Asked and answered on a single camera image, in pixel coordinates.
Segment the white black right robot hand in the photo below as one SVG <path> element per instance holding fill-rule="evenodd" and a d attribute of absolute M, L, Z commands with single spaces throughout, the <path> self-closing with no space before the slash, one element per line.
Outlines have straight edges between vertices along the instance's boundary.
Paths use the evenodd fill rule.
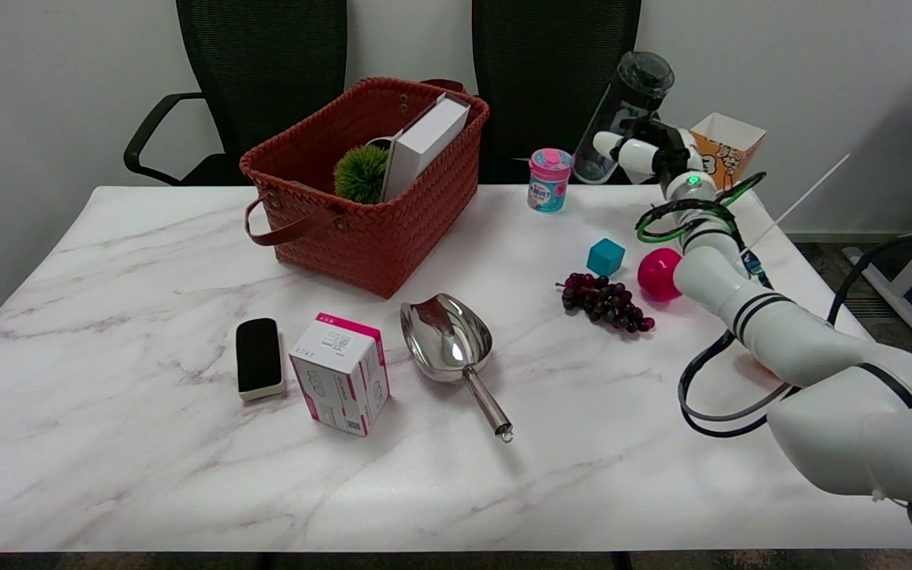
<path fill-rule="evenodd" d="M 674 200 L 681 190 L 714 188 L 712 177 L 697 148 L 694 133 L 652 118 L 633 124 L 633 137 L 598 131 L 592 144 L 598 155 L 608 158 L 626 172 L 643 174 L 658 181 L 663 197 Z"/>

